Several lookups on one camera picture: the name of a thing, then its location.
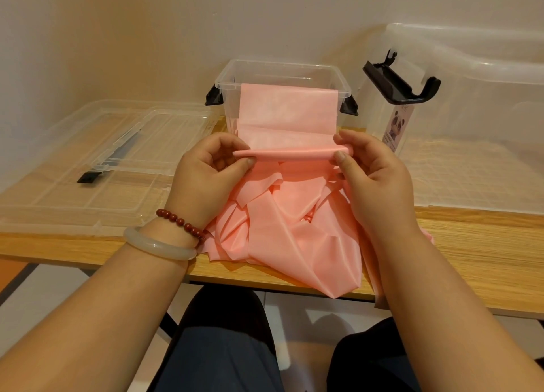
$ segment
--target white tile floor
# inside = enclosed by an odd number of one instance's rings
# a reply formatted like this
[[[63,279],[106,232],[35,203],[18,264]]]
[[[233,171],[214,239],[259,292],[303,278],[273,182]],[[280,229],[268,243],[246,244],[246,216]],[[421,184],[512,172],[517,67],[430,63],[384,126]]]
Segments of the white tile floor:
[[[0,355],[87,279],[78,269],[40,265],[0,306]],[[179,322],[200,286],[182,285],[169,307]],[[287,392],[323,391],[330,356],[346,334],[362,332],[389,312],[370,303],[293,294],[257,292],[276,343]],[[544,355],[544,329],[538,321],[497,317],[531,357]],[[166,336],[153,338],[129,392],[144,392],[167,350]]]

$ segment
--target wooden table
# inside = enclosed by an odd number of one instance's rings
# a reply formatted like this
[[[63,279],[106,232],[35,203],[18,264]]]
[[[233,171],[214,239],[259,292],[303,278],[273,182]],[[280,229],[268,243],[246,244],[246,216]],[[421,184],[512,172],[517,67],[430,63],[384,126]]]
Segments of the wooden table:
[[[224,123],[215,130],[224,130]],[[416,211],[438,249],[494,313],[544,319],[543,216],[444,207],[418,207]],[[122,244],[118,237],[3,233],[0,257],[98,268]],[[209,262],[205,254],[191,261],[186,280],[319,294],[271,268]],[[374,300],[365,278],[359,289],[344,297]]]

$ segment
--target white jade bangle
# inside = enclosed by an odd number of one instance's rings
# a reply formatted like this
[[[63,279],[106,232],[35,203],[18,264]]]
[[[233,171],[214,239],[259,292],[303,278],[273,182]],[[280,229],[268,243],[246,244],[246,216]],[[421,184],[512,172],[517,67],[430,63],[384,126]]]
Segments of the white jade bangle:
[[[162,243],[139,233],[139,230],[140,227],[128,227],[123,233],[126,242],[136,249],[172,260],[191,260],[196,257],[196,249],[185,249],[185,247]]]

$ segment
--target wall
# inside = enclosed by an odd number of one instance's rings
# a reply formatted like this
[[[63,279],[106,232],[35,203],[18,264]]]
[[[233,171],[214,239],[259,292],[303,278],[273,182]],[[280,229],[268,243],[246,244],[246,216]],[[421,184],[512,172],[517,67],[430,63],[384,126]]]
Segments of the wall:
[[[541,0],[0,0],[0,172],[103,98],[199,101],[235,57],[341,67],[389,22],[544,31]]]

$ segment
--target cartoon panda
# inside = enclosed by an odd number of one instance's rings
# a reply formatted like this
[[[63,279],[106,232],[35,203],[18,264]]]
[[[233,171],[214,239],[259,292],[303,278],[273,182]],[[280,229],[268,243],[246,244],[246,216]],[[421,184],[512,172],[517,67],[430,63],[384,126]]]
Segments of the cartoon panda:
[[[389,135],[393,141],[395,141],[404,126],[404,119],[399,119],[398,113],[398,111],[395,111],[395,117],[393,118],[393,121],[391,121],[391,130],[389,131]]]

